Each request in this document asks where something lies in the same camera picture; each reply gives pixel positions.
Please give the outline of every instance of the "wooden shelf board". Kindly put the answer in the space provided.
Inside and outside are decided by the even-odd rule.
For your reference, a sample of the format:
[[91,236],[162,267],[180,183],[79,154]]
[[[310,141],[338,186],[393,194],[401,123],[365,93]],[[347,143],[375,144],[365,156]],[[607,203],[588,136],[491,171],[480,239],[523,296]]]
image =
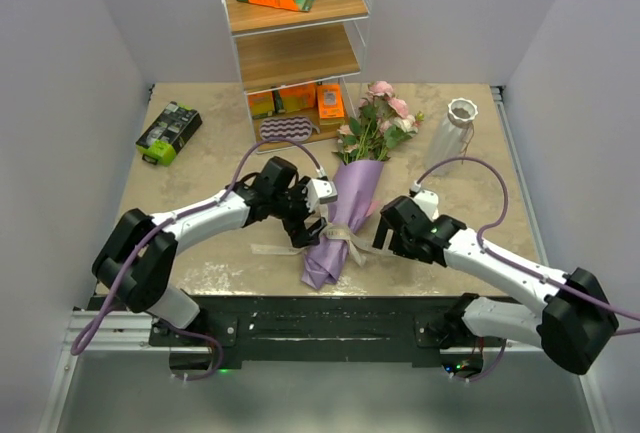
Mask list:
[[360,72],[341,23],[243,36],[236,46],[245,91]]
[[236,0],[225,1],[232,35],[363,18],[369,13],[363,0],[315,0],[307,12],[251,5]]
[[[271,118],[291,118],[293,116],[306,116],[311,120],[311,122],[320,128],[320,133],[317,133],[315,130],[311,134],[311,137],[305,141],[304,143],[312,143],[314,141],[320,140],[328,140],[330,138],[336,138],[338,136],[338,127],[339,125],[320,125],[318,123],[318,109],[317,108],[307,108],[306,110],[293,111],[291,113],[283,113],[280,115],[272,116]],[[253,123],[253,129],[256,132],[256,139],[260,141],[260,125],[264,120],[269,118],[262,118],[259,120],[251,120]],[[271,150],[279,150],[281,148],[288,148],[291,146],[291,143],[280,142],[280,143],[266,143],[262,146],[258,147],[258,152],[265,152]]]

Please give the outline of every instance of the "marble-textured surface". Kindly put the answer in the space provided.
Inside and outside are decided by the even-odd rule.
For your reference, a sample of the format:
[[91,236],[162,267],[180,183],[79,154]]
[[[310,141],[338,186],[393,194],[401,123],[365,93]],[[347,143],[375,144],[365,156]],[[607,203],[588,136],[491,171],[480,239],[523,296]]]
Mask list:
[[[357,94],[357,85],[351,86]],[[411,183],[423,171],[423,156],[437,123],[446,112],[447,103],[453,98],[468,98],[479,110],[475,138],[468,154],[485,159],[505,176],[512,199],[506,221],[499,229],[489,232],[487,238],[526,258],[535,259],[532,235],[489,87],[474,84],[397,84],[395,87],[411,110],[422,110],[426,120],[416,138],[392,152],[392,159],[384,167],[376,199],[387,202],[407,194]],[[134,207],[146,213],[168,211],[215,194],[229,182],[239,159],[254,141],[239,86],[157,84],[149,103],[145,128],[172,100],[199,110],[203,125],[168,168],[134,158],[121,213]],[[309,146],[329,175],[338,167],[338,160],[331,155],[334,147],[335,140]],[[293,162],[302,174],[314,174],[312,163],[295,148],[253,155],[244,172],[259,171],[271,155]],[[441,213],[458,218],[474,229],[499,215],[500,187],[491,173],[479,165],[456,165],[446,177],[428,179],[425,185],[440,196]],[[378,220],[379,215],[374,214],[359,236],[372,238]],[[280,223],[273,219],[218,235],[180,255],[174,264],[171,281],[191,294],[316,294],[300,282],[302,256],[253,255],[251,243],[287,246],[288,237]],[[348,259],[338,284],[326,285],[320,294],[459,295],[466,291],[497,293],[476,278],[438,265],[368,255],[364,268]]]

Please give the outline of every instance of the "cable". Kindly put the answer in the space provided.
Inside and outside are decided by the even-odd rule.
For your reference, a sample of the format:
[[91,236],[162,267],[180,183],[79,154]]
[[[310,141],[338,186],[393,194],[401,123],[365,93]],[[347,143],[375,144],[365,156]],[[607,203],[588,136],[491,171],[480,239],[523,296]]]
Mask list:
[[111,313],[111,311],[113,311],[113,308],[111,307],[111,304],[113,303],[113,300],[114,300],[114,298],[116,296],[116,292],[118,291],[118,288],[120,287],[120,284],[122,283],[122,280],[124,279],[124,276],[125,276],[126,272],[129,271],[129,269],[133,265],[133,262],[138,257],[138,254],[140,253],[140,251],[142,251],[142,249],[149,244],[149,242],[153,239],[153,237],[156,236],[162,229],[164,229],[167,226],[175,223],[176,221],[178,221],[178,220],[180,220],[180,219],[182,219],[182,218],[184,218],[186,216],[194,215],[196,213],[200,213],[202,211],[208,210],[209,208],[213,208],[214,206],[217,206],[220,203],[222,203],[224,200],[226,200],[227,197],[233,191],[233,187],[235,186],[236,182],[238,181],[238,177],[240,176],[240,172],[242,171],[242,168],[244,167],[244,164],[249,159],[249,156],[251,156],[251,153],[253,153],[260,146],[262,146],[262,145],[264,145],[266,143],[276,143],[276,142],[286,142],[286,143],[292,144],[293,146],[297,146],[298,148],[300,148],[302,151],[304,151],[307,154],[307,156],[311,159],[311,161],[313,162],[313,164],[315,165],[315,167],[316,167],[316,169],[318,171],[320,171],[320,170],[324,171],[322,166],[320,165],[320,162],[317,160],[317,158],[315,156],[313,156],[313,153],[311,153],[304,145],[298,143],[297,141],[293,141],[293,140],[289,140],[288,138],[283,138],[283,137],[276,136],[276,137],[269,138],[268,140],[259,141],[258,143],[253,145],[244,154],[244,156],[240,160],[240,163],[238,163],[236,171],[233,173],[233,178],[231,178],[231,183],[229,183],[229,186],[227,186],[227,189],[224,190],[224,192],[222,193],[222,196],[220,196],[220,198],[215,199],[215,200],[211,200],[210,202],[204,203],[204,204],[202,204],[200,206],[195,206],[193,208],[189,208],[189,209],[184,210],[181,213],[175,215],[174,217],[167,218],[165,221],[163,221],[160,224],[156,225],[151,231],[149,231],[149,233],[147,233],[142,238],[142,240],[140,240],[140,243],[138,243],[135,246],[135,248],[131,251],[131,253],[127,257],[127,259],[122,264],[122,267],[118,271],[118,274],[116,275],[115,279],[113,280],[113,284],[109,288],[109,293],[107,294],[106,298],[104,299],[104,302],[102,303],[102,306],[100,307],[100,310],[98,311],[98,314],[82,329],[82,331],[80,331],[80,333],[78,334],[76,339],[73,340],[73,344],[71,345],[71,354],[73,356],[77,356],[77,355],[81,354],[84,350],[87,349],[87,347],[89,346],[89,343],[91,343],[91,341],[93,340],[93,337],[98,332],[98,329],[100,328],[100,325],[104,321],[105,317],[109,313]]
[[[216,371],[218,371],[218,369],[220,368],[220,365],[222,365],[222,360],[224,358],[222,345],[220,344],[220,342],[218,340],[216,340],[213,336],[201,335],[200,333],[193,333],[191,331],[181,330],[180,328],[176,328],[175,326],[173,326],[168,321],[162,320],[160,322],[160,324],[162,326],[166,326],[168,329],[170,329],[171,331],[173,331],[177,335],[186,336],[188,338],[197,338],[199,340],[203,340],[203,341],[206,341],[208,343],[211,343],[214,346],[213,353],[212,353],[213,356],[211,358],[211,366],[209,367],[209,369],[207,371],[205,371],[204,373],[201,373],[199,375],[187,375],[187,374],[185,374],[184,375],[184,381],[204,380],[205,378],[209,378]],[[214,363],[215,352],[216,351],[218,352],[218,359],[215,360],[215,363]]]
[[[559,281],[554,280],[553,278],[547,278],[545,275],[542,275],[541,273],[538,273],[535,270],[532,270],[530,268],[527,268],[526,266],[523,266],[513,260],[510,260],[509,258],[505,258],[504,256],[496,253],[495,251],[491,250],[490,248],[487,248],[484,245],[484,239],[483,239],[483,235],[484,232],[491,229],[491,228],[495,228],[496,226],[500,225],[505,217],[507,216],[507,209],[509,208],[509,192],[507,191],[507,184],[504,181],[504,178],[502,177],[502,175],[500,175],[500,173],[498,172],[498,170],[496,170],[493,166],[491,166],[489,163],[487,163],[486,161],[480,160],[478,158],[473,158],[473,157],[454,157],[454,158],[449,158],[447,160],[444,161],[440,161],[439,163],[436,163],[435,165],[433,165],[431,168],[429,168],[427,171],[425,171],[422,176],[418,179],[418,181],[416,183],[420,184],[422,183],[422,181],[431,173],[433,173],[433,171],[435,171],[436,169],[440,168],[443,165],[446,165],[447,163],[451,163],[454,161],[461,161],[461,160],[466,160],[466,161],[471,161],[473,163],[478,163],[486,168],[488,168],[491,173],[494,174],[494,176],[498,179],[498,181],[500,182],[500,187],[502,188],[502,196],[503,196],[503,202],[502,202],[502,212],[500,213],[500,216],[498,217],[498,219],[496,221],[494,221],[493,223],[489,223],[487,225],[484,225],[482,228],[480,228],[478,230],[478,233],[476,234],[476,239],[478,240],[478,246],[480,246],[480,248],[487,253],[489,256],[495,258],[498,261],[501,261],[502,263],[511,266],[512,268],[515,268],[518,271],[521,271],[522,273],[526,273],[529,276],[532,276],[534,278],[536,278],[537,280],[541,281],[541,282],[546,282],[549,283],[550,285],[566,291],[567,293],[570,293],[574,296],[577,296],[578,298],[580,298],[581,300],[584,300],[586,302],[589,302],[595,306],[598,306],[604,310],[610,311],[612,313],[616,313],[620,316],[624,316],[625,318],[629,318],[631,320],[635,320],[635,321],[640,321],[640,314],[637,313],[633,313],[631,311],[625,310],[624,308],[619,308],[617,306],[613,306],[610,305],[609,303],[605,303],[604,301],[601,301],[597,298],[594,298],[591,295],[587,295],[579,290],[576,290],[575,288],[572,288],[571,286],[565,285],[564,283],[560,283]],[[631,335],[631,334],[635,334],[635,333],[640,333],[640,328],[631,328],[631,329],[627,329],[627,330],[620,330],[616,333],[614,333],[614,336],[624,336],[624,335]]]
[[480,381],[483,378],[486,378],[487,376],[489,376],[491,372],[496,369],[496,367],[498,366],[498,363],[500,363],[500,360],[502,360],[502,357],[504,356],[504,351],[506,350],[506,348],[507,348],[507,342],[505,340],[502,343],[502,347],[500,347],[498,356],[496,356],[496,359],[493,360],[493,363],[491,363],[491,365],[489,365],[488,368],[483,369],[477,375],[473,375],[471,378],[465,378],[464,381],[468,383],[475,383],[476,381]]

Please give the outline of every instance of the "gray wall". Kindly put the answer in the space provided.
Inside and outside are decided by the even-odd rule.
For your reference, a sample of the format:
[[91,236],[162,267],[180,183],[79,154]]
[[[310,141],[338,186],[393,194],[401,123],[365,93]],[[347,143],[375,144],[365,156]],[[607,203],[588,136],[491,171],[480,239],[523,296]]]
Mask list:
[[102,0],[0,0],[0,423],[35,431],[144,111]]
[[[105,0],[148,81],[236,81],[220,0]],[[375,0],[366,79],[504,84],[553,0]]]
[[[591,270],[636,312],[639,39],[638,0],[557,0],[506,89],[551,264]],[[620,433],[640,423],[639,349],[638,336],[613,339],[594,365]]]

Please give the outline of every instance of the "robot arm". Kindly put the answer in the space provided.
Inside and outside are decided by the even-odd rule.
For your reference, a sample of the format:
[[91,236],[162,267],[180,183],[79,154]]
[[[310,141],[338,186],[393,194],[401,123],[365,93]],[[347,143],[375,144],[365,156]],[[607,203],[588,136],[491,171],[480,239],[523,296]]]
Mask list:
[[[442,348],[464,337],[493,336],[542,348],[558,365],[584,374],[618,328],[615,315],[538,281],[486,254],[476,232],[449,216],[435,216],[437,196],[420,190],[400,196],[381,211],[373,246],[396,255],[469,273],[507,293],[519,304],[465,294],[444,317],[430,325]],[[528,261],[488,241],[484,247],[512,262],[607,302],[594,275],[573,274]]]
[[[247,184],[252,176],[253,181]],[[146,311],[176,328],[188,328],[200,314],[200,307],[185,292],[169,284],[173,260],[186,249],[269,216],[282,221],[294,247],[317,244],[326,222],[321,218],[307,226],[305,220],[319,205],[335,201],[336,190],[326,178],[298,180],[297,177],[294,165],[275,157],[267,162],[262,172],[247,175],[237,182],[233,191],[217,206],[198,211],[198,207],[220,199],[225,190],[207,200],[166,213],[146,215],[138,209],[130,210],[116,225],[94,262],[92,272],[111,288],[135,245],[167,219],[176,218],[138,255],[116,296],[134,313]],[[182,215],[189,211],[194,213]]]

